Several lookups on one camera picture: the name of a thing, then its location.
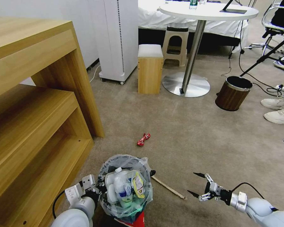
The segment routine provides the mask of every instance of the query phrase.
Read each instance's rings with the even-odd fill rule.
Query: gray carpet
[[[261,12],[249,21],[249,42],[263,41],[260,20],[268,5],[261,1],[256,4]],[[284,210],[284,125],[263,118],[270,109],[263,107],[260,100],[268,95],[254,86],[236,112],[215,105],[216,93],[225,81],[220,75],[229,71],[228,51],[229,47],[201,47],[193,72],[208,78],[211,89],[198,98],[173,95],[163,86],[159,95],[138,94],[137,69],[124,85],[101,82],[96,75],[91,85],[106,137],[94,139],[95,146],[75,182],[90,173],[97,175],[102,163],[113,155],[131,154],[148,157],[156,177],[188,197],[184,201],[152,182],[154,200],[145,209],[148,227],[257,226],[246,214],[224,202],[200,203],[192,197],[187,189],[203,193],[206,184],[193,172],[209,173],[226,189],[249,182],[275,207]],[[241,57],[243,69],[251,66],[260,52],[247,50]],[[233,55],[228,75],[240,75],[238,57],[238,53]],[[163,76],[184,71],[185,67],[168,62]],[[284,84],[284,71],[275,68],[272,60],[261,63],[251,74],[273,86]],[[144,147],[137,147],[144,132],[149,132],[151,138]],[[240,190],[249,198],[257,197],[248,186]],[[98,207],[95,226],[99,226],[101,216],[103,211]]]

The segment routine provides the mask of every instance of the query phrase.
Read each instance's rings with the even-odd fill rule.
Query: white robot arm
[[[197,193],[188,190],[188,192],[191,193],[194,197],[197,197],[199,201],[207,201],[213,198],[218,201],[222,200],[226,203],[226,205],[234,207],[240,212],[247,213],[247,215],[253,221],[258,223],[262,227],[284,227],[284,211],[279,211],[264,198],[251,198],[247,200],[247,195],[245,193],[239,192],[239,194],[236,194],[233,192],[241,184],[244,183],[239,184],[233,190],[225,190],[223,187],[214,182],[208,173],[194,174],[207,179],[205,194],[198,195]]]
[[[99,190],[93,175],[83,177],[80,183],[65,189],[66,198],[70,203],[69,209],[61,213],[51,227],[93,226],[92,217],[97,207]]]

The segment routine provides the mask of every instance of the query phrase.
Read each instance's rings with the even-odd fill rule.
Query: wooden stick
[[[183,195],[181,195],[179,192],[177,192],[176,190],[172,189],[171,187],[169,187],[168,185],[164,184],[162,181],[158,180],[155,176],[152,176],[151,178],[153,178],[155,181],[157,181],[160,185],[162,185],[163,187],[167,188],[169,191],[171,191],[172,193],[174,193],[175,195],[179,196],[181,199],[187,200],[187,198]]]

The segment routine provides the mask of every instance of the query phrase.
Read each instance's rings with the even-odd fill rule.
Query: trash bag
[[[118,167],[127,170],[139,171],[144,184],[144,198],[139,198],[133,194],[133,202],[130,207],[123,208],[119,203],[114,205],[107,201],[107,194],[102,193],[99,198],[99,203],[107,215],[111,215],[127,223],[133,223],[136,217],[144,210],[147,203],[152,201],[152,185],[150,177],[150,167],[147,163],[147,158],[137,158],[128,154],[118,154],[110,157],[103,163],[99,175],[98,186],[105,185],[105,175],[115,171]]]

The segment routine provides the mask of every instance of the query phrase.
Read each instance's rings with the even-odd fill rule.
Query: round white table
[[[164,14],[198,20],[185,73],[165,76],[162,80],[162,84],[166,90],[175,95],[184,97],[199,97],[209,92],[210,84],[208,81],[204,77],[192,74],[206,21],[246,20],[256,17],[259,13],[259,11],[254,8],[232,4],[228,6],[228,9],[241,9],[246,10],[246,12],[244,14],[220,12],[225,5],[224,3],[206,3],[204,5],[198,5],[197,9],[189,9],[189,2],[187,2],[187,4],[169,2],[168,4],[160,6],[160,11]]]

